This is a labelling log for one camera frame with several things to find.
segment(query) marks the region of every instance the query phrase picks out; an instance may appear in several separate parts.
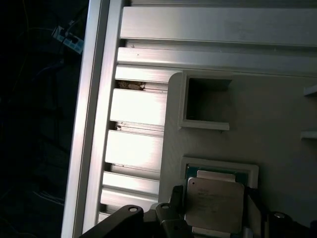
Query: dark background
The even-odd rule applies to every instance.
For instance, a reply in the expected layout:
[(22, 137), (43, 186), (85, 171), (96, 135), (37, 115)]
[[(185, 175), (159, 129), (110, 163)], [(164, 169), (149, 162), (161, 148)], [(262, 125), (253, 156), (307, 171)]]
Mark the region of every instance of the dark background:
[(60, 237), (81, 55), (51, 35), (84, 39), (87, 5), (0, 3), (0, 237)]

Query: aluminum profile slot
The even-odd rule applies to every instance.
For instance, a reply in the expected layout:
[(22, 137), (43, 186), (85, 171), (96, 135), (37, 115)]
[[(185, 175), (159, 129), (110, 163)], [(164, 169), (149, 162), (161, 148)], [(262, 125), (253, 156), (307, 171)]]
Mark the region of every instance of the aluminum profile slot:
[(317, 22), (314, 8), (125, 7), (120, 36), (316, 46), (317, 32), (312, 22)]
[(108, 0), (89, 2), (61, 228), (62, 238), (79, 237), (82, 234), (108, 9)]
[(133, 204), (142, 207), (144, 212), (147, 212), (157, 202), (158, 197), (156, 196), (121, 191), (108, 187), (104, 187), (101, 194), (102, 204), (111, 204), (118, 207)]
[(114, 87), (116, 56), (123, 0), (110, 0), (106, 40), (99, 83), (96, 120), (91, 151), (83, 233), (98, 221), (100, 190), (102, 187), (105, 142), (108, 134), (111, 98)]
[(159, 181), (104, 172), (104, 187), (112, 187), (149, 195), (159, 195)]
[(181, 72), (181, 70), (174, 68), (118, 65), (115, 72), (115, 79), (152, 83), (168, 83), (169, 78), (177, 72)]
[(120, 64), (316, 76), (317, 58), (203, 51), (119, 48)]
[(167, 94), (114, 89), (110, 120), (164, 126)]
[(105, 161), (160, 171), (163, 138), (109, 131)]
[(98, 217), (98, 223), (102, 222), (104, 219), (106, 219), (108, 216), (110, 216), (110, 214), (106, 214), (106, 213), (99, 213), (99, 217)]

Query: metal plate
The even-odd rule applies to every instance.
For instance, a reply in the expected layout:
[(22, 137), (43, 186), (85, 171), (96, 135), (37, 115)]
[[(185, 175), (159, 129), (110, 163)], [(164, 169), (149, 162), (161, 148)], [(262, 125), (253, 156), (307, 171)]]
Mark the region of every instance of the metal plate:
[(209, 172), (204, 170), (198, 170), (197, 177), (201, 179), (213, 179), (213, 180), (221, 180), (221, 181), (227, 181), (227, 182), (236, 182), (235, 181), (236, 175)]
[(314, 8), (125, 7), (120, 36), (315, 46), (316, 13)]
[(160, 171), (163, 138), (109, 131), (106, 162)]
[(187, 185), (186, 222), (190, 226), (238, 233), (242, 228), (244, 186), (203, 178)]
[(164, 93), (115, 89), (110, 120), (163, 126), (166, 98)]

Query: white connector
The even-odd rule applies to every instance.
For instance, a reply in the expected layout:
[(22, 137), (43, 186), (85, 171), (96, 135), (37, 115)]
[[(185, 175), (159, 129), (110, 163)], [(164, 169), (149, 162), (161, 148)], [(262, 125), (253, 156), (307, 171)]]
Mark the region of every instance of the white connector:
[[(81, 55), (83, 52), (83, 49), (84, 49), (84, 41), (82, 39), (78, 38), (77, 36), (69, 33), (69, 32), (65, 32), (65, 36), (62, 36), (60, 34), (62, 30), (64, 30), (64, 28), (62, 28), (61, 26), (58, 26), (58, 28), (56, 30), (54, 30), (53, 37), (60, 42), (64, 41), (63, 42), (64, 45), (66, 45), (67, 47), (71, 48), (73, 51), (75, 51)], [(71, 39), (68, 38), (68, 36), (75, 38), (77, 40), (77, 42), (74, 43)]]

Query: metal frame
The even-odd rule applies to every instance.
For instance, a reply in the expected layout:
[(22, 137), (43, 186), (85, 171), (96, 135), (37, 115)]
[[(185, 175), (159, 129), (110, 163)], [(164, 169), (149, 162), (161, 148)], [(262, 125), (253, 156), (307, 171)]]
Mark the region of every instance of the metal frame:
[[(157, 186), (162, 155), (166, 89), (168, 80), (174, 73), (182, 72), (184, 69), (203, 69), (316, 77), (317, 35), (310, 30), (313, 21), (309, 22), (306, 16), (307, 12), (316, 12), (316, 9), (275, 10), (267, 7), (267, 1), (261, 2), (263, 3), (247, 1), (242, 4), (233, 0), (226, 3), (221, 0), (132, 0), (133, 7), (123, 8), (123, 0), (91, 0), (62, 237), (78, 237), (94, 226), (98, 221), (100, 202), (106, 202), (108, 208), (116, 202), (125, 205), (133, 201), (148, 206), (156, 201), (155, 194), (144, 194), (140, 187), (128, 187), (125, 182), (112, 182), (107, 180), (107, 176), (108, 179), (109, 176), (115, 176), (122, 181), (137, 181), (139, 185), (148, 182), (142, 181), (143, 179), (157, 179), (147, 185), (149, 189)], [(291, 5), (285, 5), (280, 1), (269, 2), (269, 6)], [(203, 9), (202, 6), (206, 4), (211, 7)], [(221, 24), (218, 22), (216, 28), (215, 24), (203, 27), (205, 23), (201, 25), (199, 17), (205, 19), (214, 15), (203, 16), (197, 9), (202, 9), (203, 12), (215, 11), (212, 6), (217, 5), (222, 7), (217, 8), (217, 12), (230, 11), (233, 14), (219, 16)], [(244, 7), (254, 5), (263, 6), (264, 9)], [(165, 10), (175, 12), (175, 15), (168, 15)], [(248, 17), (246, 12), (259, 11), (286, 11), (288, 15), (296, 11), (304, 14), (296, 14), (299, 20), (291, 20), (292, 25), (289, 25), (289, 18), (281, 19), (276, 23), (281, 31), (273, 29), (274, 34), (271, 34), (270, 30), (272, 26), (255, 29), (253, 19), (247, 22), (244, 21), (245, 18), (241, 21), (238, 19), (240, 14), (237, 12), (244, 12), (242, 15)], [(172, 16), (179, 18), (175, 21), (169, 20)], [(229, 18), (227, 24), (226, 17), (231, 16), (235, 20), (238, 19), (238, 25), (241, 24), (223, 35), (221, 29), (228, 30), (234, 22), (234, 19)], [(270, 23), (271, 18), (266, 18), (266, 23)], [(199, 27), (188, 28), (191, 24), (197, 23)], [(251, 27), (254, 31), (247, 31), (243, 28), (245, 26)], [(289, 36), (294, 34), (294, 28), (297, 29), (298, 26), (300, 28), (295, 33), (296, 37), (290, 38)], [(260, 33), (269, 31), (270, 34), (264, 37), (259, 37), (261, 34), (252, 35), (260, 30)], [(125, 45), (119, 44), (119, 39), (125, 40)], [(148, 92), (114, 90), (115, 79), (146, 82), (144, 91)], [(117, 131), (109, 130), (109, 120), (114, 121)], [(111, 163), (108, 171), (115, 175), (104, 173), (105, 161)], [(112, 201), (111, 197), (107, 198), (107, 194), (111, 194), (114, 200)]]
[(91, 0), (85, 34), (76, 116), (69, 163), (62, 238), (82, 234), (91, 140), (98, 97), (102, 56), (106, 36), (109, 0)]
[(93, 227), (98, 220), (102, 187), (102, 170), (106, 152), (109, 117), (111, 110), (117, 49), (123, 0), (111, 0), (109, 5), (107, 32), (103, 65), (98, 92), (96, 121), (90, 160), (88, 189), (86, 196), (83, 233)]

